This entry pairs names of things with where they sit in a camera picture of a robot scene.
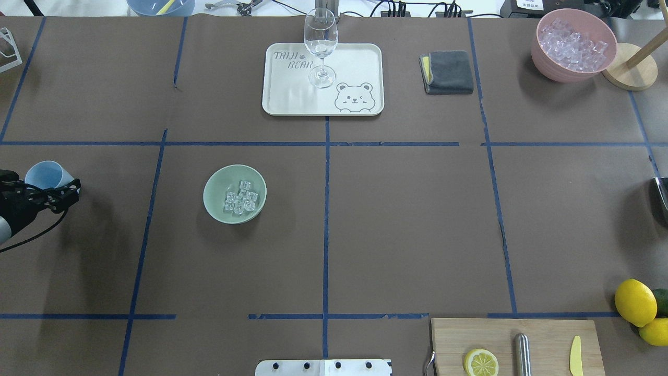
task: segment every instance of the wooden cutting board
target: wooden cutting board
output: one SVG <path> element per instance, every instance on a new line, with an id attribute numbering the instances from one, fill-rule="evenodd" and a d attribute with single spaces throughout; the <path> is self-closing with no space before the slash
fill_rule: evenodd
<path id="1" fill-rule="evenodd" d="M 436 375 L 466 376 L 464 357 L 472 349 L 491 351 L 499 362 L 499 376 L 516 375 L 514 338 L 518 333 L 529 338 L 533 375 L 570 376 L 570 345 L 578 335 L 584 376 L 605 376 L 593 321 L 515 318 L 433 318 Z"/>

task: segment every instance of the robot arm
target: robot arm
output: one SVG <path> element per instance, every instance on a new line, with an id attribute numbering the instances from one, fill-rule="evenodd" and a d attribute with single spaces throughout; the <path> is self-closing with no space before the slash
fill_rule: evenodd
<path id="1" fill-rule="evenodd" d="M 74 179 L 63 187 L 40 189 L 19 180 L 14 171 L 0 170 L 0 244 L 26 228 L 44 209 L 66 212 L 79 201 L 79 188 L 79 179 Z"/>

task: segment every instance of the knife sharpener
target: knife sharpener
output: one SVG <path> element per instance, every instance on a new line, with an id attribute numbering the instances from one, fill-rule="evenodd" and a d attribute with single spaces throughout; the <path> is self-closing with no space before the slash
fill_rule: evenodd
<path id="1" fill-rule="evenodd" d="M 517 376 L 531 376 L 529 337 L 522 333 L 515 336 L 515 360 L 517 365 Z"/>

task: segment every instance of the wine glass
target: wine glass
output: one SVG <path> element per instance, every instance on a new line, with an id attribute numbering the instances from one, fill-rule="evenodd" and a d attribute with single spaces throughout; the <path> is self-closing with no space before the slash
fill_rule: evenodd
<path id="1" fill-rule="evenodd" d="M 316 88 L 327 88 L 334 83 L 336 73 L 325 65 L 325 57 L 336 48 L 339 32 L 336 28 L 334 13 L 327 8 L 315 8 L 306 15 L 304 22 L 304 44 L 320 59 L 320 66 L 309 72 L 309 81 Z"/>

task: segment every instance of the folded cloth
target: folded cloth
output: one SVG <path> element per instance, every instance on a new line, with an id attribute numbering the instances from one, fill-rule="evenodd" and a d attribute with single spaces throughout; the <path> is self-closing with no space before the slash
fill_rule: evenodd
<path id="1" fill-rule="evenodd" d="M 473 93 L 473 76 L 466 51 L 434 51 L 421 55 L 420 66 L 427 94 Z"/>

